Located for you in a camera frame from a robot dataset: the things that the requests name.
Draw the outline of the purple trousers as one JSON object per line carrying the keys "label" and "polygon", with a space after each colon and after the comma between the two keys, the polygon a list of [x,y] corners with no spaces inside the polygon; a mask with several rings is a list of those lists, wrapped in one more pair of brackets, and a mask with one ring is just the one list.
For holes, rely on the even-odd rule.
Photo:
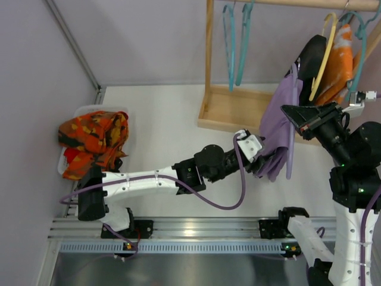
{"label": "purple trousers", "polygon": [[266,159],[264,166],[257,173],[259,177],[267,176],[274,182],[282,168],[286,167],[286,178],[291,178],[295,128],[281,107],[298,105],[302,87],[303,81],[291,74],[283,78],[261,118],[260,136],[264,138],[262,155]]}

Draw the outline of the purple hanger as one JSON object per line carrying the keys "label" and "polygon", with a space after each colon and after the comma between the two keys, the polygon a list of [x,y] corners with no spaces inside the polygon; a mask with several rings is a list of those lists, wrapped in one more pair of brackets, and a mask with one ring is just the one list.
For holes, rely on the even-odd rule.
{"label": "purple hanger", "polygon": [[[291,65],[291,75],[292,75],[292,106],[298,105],[299,100],[299,90],[298,90],[298,72],[299,72],[300,62],[297,60]],[[295,145],[295,121],[293,118],[289,118],[290,128],[289,128],[289,148],[286,160],[286,179],[290,180],[292,177],[293,168],[293,154]]]}

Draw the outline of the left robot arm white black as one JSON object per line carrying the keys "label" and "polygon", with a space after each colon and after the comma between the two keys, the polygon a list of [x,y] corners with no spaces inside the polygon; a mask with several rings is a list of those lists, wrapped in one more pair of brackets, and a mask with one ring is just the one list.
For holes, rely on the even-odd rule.
{"label": "left robot arm white black", "polygon": [[195,194],[204,191],[207,182],[223,180],[238,170],[255,173],[263,163],[263,148],[248,139],[228,152],[211,144],[190,159],[150,172],[114,173],[93,167],[79,182],[77,218],[101,221],[116,232],[132,230],[133,214],[121,205],[122,200],[150,194]]}

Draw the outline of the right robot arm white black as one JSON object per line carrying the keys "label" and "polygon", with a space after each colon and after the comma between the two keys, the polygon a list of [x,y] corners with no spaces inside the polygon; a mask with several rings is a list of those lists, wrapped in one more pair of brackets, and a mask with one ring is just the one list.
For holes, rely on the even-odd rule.
{"label": "right robot arm white black", "polygon": [[334,251],[326,248],[305,209],[279,212],[306,258],[308,284],[370,285],[373,233],[380,216],[380,124],[365,122],[350,132],[350,116],[335,102],[283,105],[282,111],[299,135],[317,139],[336,163],[329,179],[336,213]]}

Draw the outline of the cream yellow hanger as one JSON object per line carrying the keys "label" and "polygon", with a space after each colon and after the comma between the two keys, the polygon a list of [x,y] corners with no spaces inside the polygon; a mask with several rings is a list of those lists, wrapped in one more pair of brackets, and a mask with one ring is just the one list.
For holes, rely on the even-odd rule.
{"label": "cream yellow hanger", "polygon": [[320,82],[321,82],[321,79],[323,77],[323,74],[324,74],[324,71],[326,68],[326,64],[327,64],[327,61],[329,59],[329,55],[330,55],[330,52],[331,52],[331,49],[333,46],[333,41],[334,41],[335,33],[336,33],[336,26],[338,24],[338,18],[337,18],[336,13],[328,13],[326,18],[324,19],[324,26],[323,26],[323,30],[321,33],[322,36],[324,36],[324,31],[328,27],[328,24],[330,22],[332,22],[332,25],[330,28],[329,37],[328,37],[328,40],[326,41],[326,48],[324,50],[323,59],[322,59],[322,62],[320,64],[320,68],[318,70],[317,76],[313,78],[313,82],[311,85],[311,93],[310,93],[310,96],[308,98],[309,102],[314,101],[314,98],[315,98],[317,91],[318,91],[318,88],[320,86]]}

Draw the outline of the black garment on hanger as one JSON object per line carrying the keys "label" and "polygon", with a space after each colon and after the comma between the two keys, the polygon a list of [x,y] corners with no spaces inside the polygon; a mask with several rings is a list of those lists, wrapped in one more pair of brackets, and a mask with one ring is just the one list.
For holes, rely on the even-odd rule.
{"label": "black garment on hanger", "polygon": [[299,82],[299,85],[302,83],[302,87],[298,88],[299,105],[301,106],[311,106],[317,100],[321,88],[318,88],[312,101],[309,101],[309,96],[312,91],[313,79],[318,75],[325,49],[326,38],[315,35],[307,42],[295,60],[298,67],[298,79],[302,81]]}

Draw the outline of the orange garment on hanger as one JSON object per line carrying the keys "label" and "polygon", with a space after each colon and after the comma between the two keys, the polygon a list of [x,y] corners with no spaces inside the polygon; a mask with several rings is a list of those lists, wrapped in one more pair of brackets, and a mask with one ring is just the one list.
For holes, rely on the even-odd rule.
{"label": "orange garment on hanger", "polygon": [[352,29],[344,24],[335,34],[315,105],[341,104],[348,93],[347,82],[353,77]]}

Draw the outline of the teal hanger right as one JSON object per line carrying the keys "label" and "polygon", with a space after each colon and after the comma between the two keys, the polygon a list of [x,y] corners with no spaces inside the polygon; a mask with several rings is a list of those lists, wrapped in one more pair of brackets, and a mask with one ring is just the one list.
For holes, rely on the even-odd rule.
{"label": "teal hanger right", "polygon": [[349,24],[351,18],[356,18],[358,21],[358,26],[354,30],[354,38],[358,45],[355,46],[356,54],[352,60],[353,77],[347,81],[346,87],[343,89],[345,91],[343,102],[348,102],[350,95],[358,91],[365,62],[380,43],[380,7],[367,21],[364,21],[359,12],[346,11],[339,17],[339,22]]}

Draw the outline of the teal hanger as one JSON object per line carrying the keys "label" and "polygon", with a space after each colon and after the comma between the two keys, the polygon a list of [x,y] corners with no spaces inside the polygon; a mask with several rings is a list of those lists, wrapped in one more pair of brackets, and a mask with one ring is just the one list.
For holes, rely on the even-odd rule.
{"label": "teal hanger", "polygon": [[254,7],[255,1],[245,3],[242,9],[242,26],[241,26],[241,43],[239,52],[239,65],[236,75],[236,86],[240,86],[243,79],[243,73],[245,69],[245,61],[249,44],[249,35],[251,29],[251,13]]}
{"label": "teal hanger", "polygon": [[380,43],[380,7],[367,21],[364,21],[359,12],[346,11],[339,17],[339,22],[349,24],[351,18],[356,18],[358,21],[358,26],[354,30],[354,38],[358,45],[355,46],[356,54],[352,60],[353,77],[347,81],[346,87],[343,89],[345,91],[343,102],[348,102],[350,95],[358,91],[365,62]]}
{"label": "teal hanger", "polygon": [[227,61],[227,72],[229,80],[229,91],[232,92],[235,79],[236,58],[235,4],[226,4],[223,7],[223,30]]}

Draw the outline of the teal hanger left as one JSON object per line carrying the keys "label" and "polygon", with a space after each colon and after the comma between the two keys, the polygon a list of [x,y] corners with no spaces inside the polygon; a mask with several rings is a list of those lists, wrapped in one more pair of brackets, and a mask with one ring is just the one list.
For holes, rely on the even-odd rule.
{"label": "teal hanger left", "polygon": [[227,72],[229,80],[229,91],[232,92],[235,79],[236,58],[235,4],[226,4],[223,7],[223,30],[227,61]]}

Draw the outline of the wooden clothes rack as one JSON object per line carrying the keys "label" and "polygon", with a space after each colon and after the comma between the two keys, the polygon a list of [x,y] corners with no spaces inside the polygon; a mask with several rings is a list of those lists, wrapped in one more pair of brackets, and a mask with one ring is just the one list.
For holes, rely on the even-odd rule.
{"label": "wooden clothes rack", "polygon": [[[264,5],[284,7],[325,8],[344,11],[374,11],[379,1],[258,1]],[[205,92],[199,110],[198,126],[225,132],[248,129],[259,132],[260,120],[271,100],[272,93],[211,83],[213,54],[214,1],[206,2],[205,29]]]}

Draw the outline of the aluminium mounting rail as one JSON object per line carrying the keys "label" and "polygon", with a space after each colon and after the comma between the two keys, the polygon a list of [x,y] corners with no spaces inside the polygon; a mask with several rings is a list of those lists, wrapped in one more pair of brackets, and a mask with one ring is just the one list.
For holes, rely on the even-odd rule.
{"label": "aluminium mounting rail", "polygon": [[[292,241],[292,237],[276,230],[280,226],[278,220],[276,217],[137,217],[133,228],[121,233],[148,241],[267,241],[271,234],[274,240]],[[53,220],[48,238],[95,241],[106,237],[106,233],[101,222],[65,217]]]}

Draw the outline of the aluminium frame profile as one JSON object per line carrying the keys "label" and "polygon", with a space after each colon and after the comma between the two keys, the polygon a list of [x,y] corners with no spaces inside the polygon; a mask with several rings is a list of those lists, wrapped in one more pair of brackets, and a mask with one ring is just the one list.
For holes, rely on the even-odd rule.
{"label": "aluminium frame profile", "polygon": [[93,71],[90,68],[90,65],[88,61],[85,58],[85,55],[80,48],[78,42],[76,41],[71,29],[69,28],[69,25],[67,24],[64,16],[62,15],[58,5],[53,0],[43,0],[43,3],[45,4],[47,10],[51,14],[53,20],[56,22],[58,28],[60,29],[65,41],[67,42],[69,48],[71,49],[72,53],[74,54],[77,62],[81,66],[83,72],[85,73],[85,76],[87,77],[88,81],[90,81],[90,84],[95,90],[95,97],[94,97],[94,103],[99,104],[100,103],[100,94],[101,94],[101,85],[96,79]]}

